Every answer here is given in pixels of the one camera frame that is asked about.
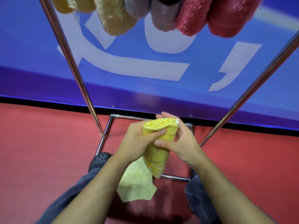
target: metal frame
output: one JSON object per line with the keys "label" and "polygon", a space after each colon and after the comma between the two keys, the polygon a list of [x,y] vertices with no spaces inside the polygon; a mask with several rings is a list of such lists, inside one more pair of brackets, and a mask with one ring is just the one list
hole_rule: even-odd
{"label": "metal frame", "polygon": [[[97,114],[95,112],[95,108],[92,105],[92,101],[88,95],[88,92],[85,88],[81,74],[76,65],[75,59],[70,50],[69,44],[65,38],[65,34],[62,30],[62,27],[60,25],[60,22],[58,20],[58,17],[56,15],[54,7],[49,0],[39,0],[39,1],[43,7],[43,10],[44,10],[48,20],[49,20],[49,23],[53,29],[53,32],[58,40],[58,43],[62,49],[65,59],[68,62],[69,67],[74,75],[74,78],[80,88],[80,91],[85,99],[85,102],[89,108],[89,111],[92,114],[92,116],[96,122],[96,125],[98,126],[98,128],[100,130],[100,135],[102,136],[102,139],[101,139],[101,142],[100,142],[98,150],[97,150],[97,153],[98,153],[103,146],[103,143],[108,134],[108,131],[109,131],[109,128],[110,128],[113,118],[134,119],[134,120],[145,120],[145,119],[113,114],[109,118],[109,121],[108,121],[105,131],[103,131],[103,128],[102,128],[100,121],[97,117]],[[207,134],[207,136],[204,137],[204,139],[199,144],[200,146],[203,146],[207,142],[207,140],[210,139],[211,136],[214,135],[214,133],[217,130],[219,130],[230,119],[230,117],[232,117],[234,115],[234,113],[236,113],[236,111],[238,109],[241,108],[241,106],[286,61],[286,59],[298,48],[298,46],[299,46],[299,31],[297,31],[297,33],[293,36],[293,38],[290,39],[290,41],[285,45],[285,47],[281,50],[281,52],[273,59],[273,61],[266,67],[266,69],[260,74],[260,76],[249,86],[249,88],[245,91],[245,93],[242,94],[242,96],[230,108],[228,113],[216,124],[216,126]],[[163,175],[163,177],[166,177],[169,179],[175,179],[175,180],[189,181],[188,178],[181,178],[181,177],[176,177],[176,176]]]}

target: black baseboard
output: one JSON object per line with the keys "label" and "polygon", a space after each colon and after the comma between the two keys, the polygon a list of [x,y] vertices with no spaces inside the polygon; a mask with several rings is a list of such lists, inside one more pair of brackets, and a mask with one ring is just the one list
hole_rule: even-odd
{"label": "black baseboard", "polygon": [[[45,102],[45,101],[32,101],[26,99],[9,98],[9,97],[1,97],[1,96],[0,96],[0,103],[26,105],[26,106],[50,108],[50,109],[80,112],[80,113],[90,113],[88,108],[85,106],[66,105],[66,104],[58,104],[58,103]],[[119,110],[119,109],[110,109],[110,108],[95,108],[95,110],[96,113],[99,115],[119,114],[125,116],[155,119],[155,114],[153,113],[143,113],[143,112],[135,112],[135,111],[127,111],[127,110]],[[184,122],[192,123],[193,125],[198,125],[198,126],[214,127],[217,124],[217,121],[214,120],[193,119],[193,118],[185,118],[185,117],[182,117],[181,119]],[[299,137],[299,131],[295,131],[295,130],[253,126],[253,125],[239,124],[239,123],[228,122],[224,124],[223,128],[239,130],[239,131],[249,131],[249,132],[257,132],[257,133]]]}

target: person's right hand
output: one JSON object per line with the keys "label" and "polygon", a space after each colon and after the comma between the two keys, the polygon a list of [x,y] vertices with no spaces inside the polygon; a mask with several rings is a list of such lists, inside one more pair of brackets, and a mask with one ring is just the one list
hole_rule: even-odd
{"label": "person's right hand", "polygon": [[191,130],[183,123],[180,118],[166,112],[162,112],[161,115],[156,115],[156,118],[174,118],[179,120],[178,131],[176,133],[178,141],[170,142],[167,140],[159,139],[155,141],[156,146],[173,151],[192,169],[194,169],[196,165],[198,165],[203,159],[206,158],[205,153],[200,148]]}

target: person's left arm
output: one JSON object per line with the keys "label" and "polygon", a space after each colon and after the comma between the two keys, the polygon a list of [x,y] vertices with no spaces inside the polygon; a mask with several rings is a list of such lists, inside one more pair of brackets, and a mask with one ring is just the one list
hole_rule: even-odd
{"label": "person's left arm", "polygon": [[119,181],[126,168],[139,159],[147,145],[166,133],[166,130],[142,134],[146,121],[133,123],[116,153],[111,156],[94,179],[61,212],[52,224],[104,223]]}

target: jeans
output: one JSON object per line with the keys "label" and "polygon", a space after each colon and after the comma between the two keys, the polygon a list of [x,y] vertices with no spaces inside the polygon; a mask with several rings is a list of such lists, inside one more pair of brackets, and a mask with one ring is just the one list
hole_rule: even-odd
{"label": "jeans", "polygon": [[[55,200],[43,213],[35,224],[50,224],[54,219],[72,202],[72,200],[87,186],[88,183],[96,176],[101,168],[93,169],[57,200]],[[221,223],[217,212],[209,198],[204,185],[199,177],[193,178],[185,188],[190,210],[197,216],[201,224],[218,224]]]}

